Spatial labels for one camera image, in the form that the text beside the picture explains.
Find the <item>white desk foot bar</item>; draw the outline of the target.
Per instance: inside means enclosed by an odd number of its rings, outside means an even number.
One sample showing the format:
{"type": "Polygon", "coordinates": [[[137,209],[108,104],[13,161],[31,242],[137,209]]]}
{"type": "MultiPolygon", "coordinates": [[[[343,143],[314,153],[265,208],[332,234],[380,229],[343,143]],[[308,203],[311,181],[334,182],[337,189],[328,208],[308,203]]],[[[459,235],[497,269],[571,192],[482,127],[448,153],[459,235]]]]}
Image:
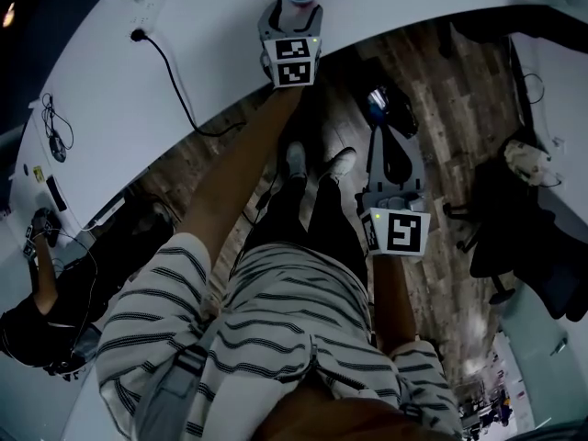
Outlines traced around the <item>white desk foot bar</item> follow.
{"type": "Polygon", "coordinates": [[[83,228],[83,232],[90,232],[95,227],[103,226],[124,204],[125,198],[123,196],[118,195],[112,198],[107,205],[86,224],[86,227],[83,228]]]}

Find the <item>person's right forearm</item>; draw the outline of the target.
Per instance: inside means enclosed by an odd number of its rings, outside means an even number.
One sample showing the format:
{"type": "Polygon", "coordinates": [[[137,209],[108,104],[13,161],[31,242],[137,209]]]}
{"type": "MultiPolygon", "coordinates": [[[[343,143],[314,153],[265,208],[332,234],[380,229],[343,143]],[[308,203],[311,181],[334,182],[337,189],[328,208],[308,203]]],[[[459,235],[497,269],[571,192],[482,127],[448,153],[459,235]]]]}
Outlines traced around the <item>person's right forearm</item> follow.
{"type": "Polygon", "coordinates": [[[375,329],[387,354],[416,339],[416,322],[398,256],[373,257],[375,329]]]}

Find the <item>person's right white shoe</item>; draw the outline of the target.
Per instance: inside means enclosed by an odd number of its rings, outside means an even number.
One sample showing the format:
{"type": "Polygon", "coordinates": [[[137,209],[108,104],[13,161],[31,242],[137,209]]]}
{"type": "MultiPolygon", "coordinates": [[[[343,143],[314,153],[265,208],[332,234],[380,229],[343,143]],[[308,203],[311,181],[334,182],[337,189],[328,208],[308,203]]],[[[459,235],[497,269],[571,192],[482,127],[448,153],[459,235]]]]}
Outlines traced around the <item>person's right white shoe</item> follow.
{"type": "Polygon", "coordinates": [[[353,170],[355,163],[356,150],[352,147],[345,147],[328,162],[320,180],[330,178],[339,184],[353,170]]]}

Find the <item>black phone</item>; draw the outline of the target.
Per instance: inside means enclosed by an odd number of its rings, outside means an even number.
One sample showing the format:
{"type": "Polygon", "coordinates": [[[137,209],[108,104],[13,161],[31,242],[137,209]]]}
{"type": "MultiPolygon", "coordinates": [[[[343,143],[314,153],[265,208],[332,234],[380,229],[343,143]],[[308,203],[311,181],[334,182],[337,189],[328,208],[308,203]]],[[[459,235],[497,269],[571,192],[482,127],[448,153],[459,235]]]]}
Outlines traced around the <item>black phone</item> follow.
{"type": "Polygon", "coordinates": [[[64,201],[64,199],[60,193],[60,190],[57,186],[57,183],[56,183],[53,175],[50,175],[47,177],[46,185],[51,193],[52,200],[53,200],[55,206],[57,207],[57,210],[59,212],[66,211],[68,209],[67,204],[64,201]]]}

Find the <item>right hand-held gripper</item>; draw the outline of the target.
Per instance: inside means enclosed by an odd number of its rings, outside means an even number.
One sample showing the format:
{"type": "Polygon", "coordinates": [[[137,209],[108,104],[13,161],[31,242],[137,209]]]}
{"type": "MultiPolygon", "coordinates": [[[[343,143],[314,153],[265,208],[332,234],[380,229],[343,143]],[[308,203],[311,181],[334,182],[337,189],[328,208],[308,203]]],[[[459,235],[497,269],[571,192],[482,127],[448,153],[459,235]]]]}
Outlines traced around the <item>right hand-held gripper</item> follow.
{"type": "Polygon", "coordinates": [[[371,255],[423,256],[431,214],[424,211],[424,161],[415,135],[392,126],[372,131],[365,193],[356,194],[357,215],[371,255]],[[370,193],[414,192],[376,199],[370,193]]]}

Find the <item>person's left white shoe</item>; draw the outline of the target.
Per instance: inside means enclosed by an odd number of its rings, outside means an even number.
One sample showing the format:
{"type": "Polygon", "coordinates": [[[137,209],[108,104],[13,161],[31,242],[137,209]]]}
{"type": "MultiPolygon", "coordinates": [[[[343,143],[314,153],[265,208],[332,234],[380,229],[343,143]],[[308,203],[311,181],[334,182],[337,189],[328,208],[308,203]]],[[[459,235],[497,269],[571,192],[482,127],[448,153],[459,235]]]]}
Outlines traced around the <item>person's left white shoe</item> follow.
{"type": "Polygon", "coordinates": [[[288,178],[307,179],[306,153],[301,142],[291,143],[286,152],[288,178]]]}

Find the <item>person's left forearm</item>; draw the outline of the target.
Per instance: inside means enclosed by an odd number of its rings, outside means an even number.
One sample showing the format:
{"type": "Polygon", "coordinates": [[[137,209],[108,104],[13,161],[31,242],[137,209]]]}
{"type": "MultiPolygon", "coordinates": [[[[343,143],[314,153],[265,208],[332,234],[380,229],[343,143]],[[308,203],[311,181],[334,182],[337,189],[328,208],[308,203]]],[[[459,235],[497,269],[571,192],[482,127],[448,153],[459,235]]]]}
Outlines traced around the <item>person's left forearm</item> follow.
{"type": "Polygon", "coordinates": [[[178,231],[197,237],[212,265],[253,195],[303,90],[299,86],[275,91],[197,184],[178,231]]]}

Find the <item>black plastic container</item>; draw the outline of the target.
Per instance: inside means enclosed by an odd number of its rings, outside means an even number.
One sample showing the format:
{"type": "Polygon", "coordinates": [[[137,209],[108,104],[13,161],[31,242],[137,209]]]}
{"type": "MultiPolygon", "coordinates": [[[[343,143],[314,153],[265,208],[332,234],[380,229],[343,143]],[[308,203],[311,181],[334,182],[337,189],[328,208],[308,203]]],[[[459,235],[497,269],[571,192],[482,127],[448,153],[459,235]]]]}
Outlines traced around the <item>black plastic container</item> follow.
{"type": "Polygon", "coordinates": [[[397,85],[378,85],[367,96],[367,106],[367,120],[372,127],[392,126],[407,139],[417,134],[411,100],[397,85]]]}

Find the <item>person's white shoe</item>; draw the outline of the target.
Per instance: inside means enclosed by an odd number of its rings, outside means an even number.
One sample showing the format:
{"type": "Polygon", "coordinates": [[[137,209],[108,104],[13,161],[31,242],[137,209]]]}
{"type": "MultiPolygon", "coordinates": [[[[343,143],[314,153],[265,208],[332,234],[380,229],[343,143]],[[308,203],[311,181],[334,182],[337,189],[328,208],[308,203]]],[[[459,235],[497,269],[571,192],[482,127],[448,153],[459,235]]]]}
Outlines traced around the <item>person's white shoe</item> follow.
{"type": "Polygon", "coordinates": [[[301,142],[291,143],[286,152],[288,178],[307,179],[306,153],[301,142]]]}
{"type": "Polygon", "coordinates": [[[320,180],[330,178],[339,184],[353,170],[355,163],[356,150],[352,147],[345,147],[328,162],[320,180]]]}

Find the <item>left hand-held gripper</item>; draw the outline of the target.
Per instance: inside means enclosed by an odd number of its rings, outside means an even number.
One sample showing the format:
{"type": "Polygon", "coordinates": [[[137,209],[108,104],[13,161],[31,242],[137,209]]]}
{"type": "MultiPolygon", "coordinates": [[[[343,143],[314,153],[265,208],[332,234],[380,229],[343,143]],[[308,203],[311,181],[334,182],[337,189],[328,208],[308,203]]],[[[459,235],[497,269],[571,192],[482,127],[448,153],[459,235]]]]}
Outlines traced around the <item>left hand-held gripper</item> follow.
{"type": "Polygon", "coordinates": [[[262,41],[261,65],[275,88],[313,85],[321,57],[323,8],[316,5],[308,14],[300,34],[287,37],[280,26],[282,0],[270,4],[258,20],[262,41]]]}

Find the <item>black trousers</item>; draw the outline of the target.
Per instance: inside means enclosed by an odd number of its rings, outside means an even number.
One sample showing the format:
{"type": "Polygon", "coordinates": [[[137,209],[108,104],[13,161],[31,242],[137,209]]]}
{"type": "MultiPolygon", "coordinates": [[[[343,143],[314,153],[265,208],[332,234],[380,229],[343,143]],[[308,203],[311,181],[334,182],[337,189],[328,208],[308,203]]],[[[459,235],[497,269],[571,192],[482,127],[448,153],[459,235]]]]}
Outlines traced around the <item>black trousers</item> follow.
{"type": "Polygon", "coordinates": [[[308,228],[300,222],[300,202],[307,180],[288,179],[270,199],[266,215],[246,239],[244,251],[268,243],[294,243],[325,254],[352,271],[363,285],[368,269],[357,233],[345,216],[338,184],[327,176],[320,180],[308,228]]]}

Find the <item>white plastic bag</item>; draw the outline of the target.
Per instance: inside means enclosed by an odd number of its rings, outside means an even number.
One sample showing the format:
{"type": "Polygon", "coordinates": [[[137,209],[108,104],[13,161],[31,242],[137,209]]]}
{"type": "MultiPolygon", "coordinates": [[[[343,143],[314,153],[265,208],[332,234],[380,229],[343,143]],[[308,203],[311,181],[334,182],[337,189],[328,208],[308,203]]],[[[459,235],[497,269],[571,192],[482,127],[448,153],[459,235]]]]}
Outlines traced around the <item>white plastic bag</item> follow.
{"type": "Polygon", "coordinates": [[[527,143],[510,140],[504,149],[504,160],[509,169],[532,187],[544,186],[551,157],[527,143]]]}

